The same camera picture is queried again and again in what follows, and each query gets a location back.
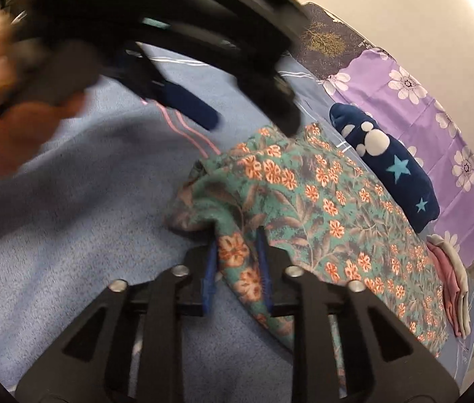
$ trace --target pink stripe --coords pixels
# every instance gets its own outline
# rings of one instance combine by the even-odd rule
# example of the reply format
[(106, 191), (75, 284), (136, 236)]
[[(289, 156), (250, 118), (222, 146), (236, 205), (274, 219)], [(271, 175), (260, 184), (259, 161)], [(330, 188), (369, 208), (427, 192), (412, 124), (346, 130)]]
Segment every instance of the pink stripe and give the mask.
[(201, 139), (203, 139), (207, 144), (209, 144), (209, 146), (213, 149), (213, 151), (217, 154), (217, 156), (220, 156), (222, 154), (222, 152), (216, 147), (216, 145), (214, 145), (211, 140), (206, 137), (205, 135), (199, 133), (197, 130), (194, 130), (192, 128), (190, 128), (184, 119), (182, 119), (182, 115), (181, 115), (181, 112), (179, 112), (178, 110), (175, 111), (177, 113), (177, 118), (179, 118), (179, 121), (181, 122), (182, 126), (191, 131), (193, 134), (195, 135), (198, 135)]
[(195, 147), (200, 151), (201, 155), (203, 157), (205, 157), (205, 159), (208, 159), (208, 154), (205, 152), (205, 150), (203, 148), (201, 148), (200, 145), (198, 145), (198, 143), (193, 140), (190, 136), (188, 136), (186, 133), (180, 131), (177, 129), (177, 127), (175, 127), (173, 125), (173, 123), (171, 122), (171, 119), (170, 119), (170, 115), (168, 114), (168, 111), (166, 110), (166, 108), (164, 106), (162, 106), (162, 104), (160, 104), (159, 102), (155, 101), (155, 104), (158, 106), (158, 108), (161, 110), (162, 114), (164, 115), (164, 118), (166, 118), (166, 122), (168, 123), (168, 126), (170, 126), (170, 128), (175, 132), (177, 133), (178, 135), (181, 135), (182, 137), (188, 139), (192, 144), (195, 145)]

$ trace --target navy blue folded cloth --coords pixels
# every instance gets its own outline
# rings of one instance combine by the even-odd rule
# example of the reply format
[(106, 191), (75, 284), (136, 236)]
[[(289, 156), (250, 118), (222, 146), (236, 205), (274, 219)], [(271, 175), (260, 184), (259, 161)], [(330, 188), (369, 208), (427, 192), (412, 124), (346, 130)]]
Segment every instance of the navy blue folded cloth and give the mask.
[(407, 149), (356, 106), (334, 104), (330, 121), (403, 209), (416, 233), (438, 218), (440, 208), (429, 176)]

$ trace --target purple floral fabric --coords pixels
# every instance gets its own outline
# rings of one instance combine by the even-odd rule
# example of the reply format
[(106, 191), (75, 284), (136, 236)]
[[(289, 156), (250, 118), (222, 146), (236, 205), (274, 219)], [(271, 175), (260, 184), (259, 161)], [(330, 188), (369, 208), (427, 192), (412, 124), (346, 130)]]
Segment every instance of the purple floral fabric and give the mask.
[(379, 48), (323, 81), (335, 101), (354, 104), (401, 141), (429, 175), (440, 205), (432, 227), (474, 261), (474, 153), (440, 103)]

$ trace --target green cloth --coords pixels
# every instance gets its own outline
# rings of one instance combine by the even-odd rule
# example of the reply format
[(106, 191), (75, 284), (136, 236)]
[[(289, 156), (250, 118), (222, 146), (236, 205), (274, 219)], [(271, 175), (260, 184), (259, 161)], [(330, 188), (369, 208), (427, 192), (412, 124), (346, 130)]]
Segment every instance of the green cloth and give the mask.
[[(225, 281), (288, 347), (293, 318), (268, 316), (262, 298), (258, 226), (270, 245), (321, 280), (365, 282), (433, 354), (447, 339), (442, 283), (425, 243), (376, 176), (336, 150), (318, 123), (295, 139), (265, 127), (228, 153), (198, 161), (167, 222), (184, 231), (214, 224)], [(335, 328), (333, 336), (339, 355)]]

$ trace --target floral fabric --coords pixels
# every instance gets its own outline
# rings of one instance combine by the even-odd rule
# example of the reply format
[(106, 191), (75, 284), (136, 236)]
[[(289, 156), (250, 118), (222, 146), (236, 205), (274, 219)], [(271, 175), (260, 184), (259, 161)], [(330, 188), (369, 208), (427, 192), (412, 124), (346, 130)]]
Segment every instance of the floral fabric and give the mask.
[(465, 266), (474, 261), (474, 153), (444, 107), (379, 48), (365, 50), (323, 86), (402, 140), (433, 183), (440, 216), (435, 233), (450, 238)]
[(214, 224), (226, 282), (288, 347), (292, 317), (268, 316), (263, 302), (258, 226), (270, 245), (321, 280), (363, 281), (433, 354), (446, 341), (442, 284), (425, 243), (376, 176), (337, 150), (318, 123), (295, 139), (265, 127), (228, 153), (198, 161), (168, 224), (185, 231)]

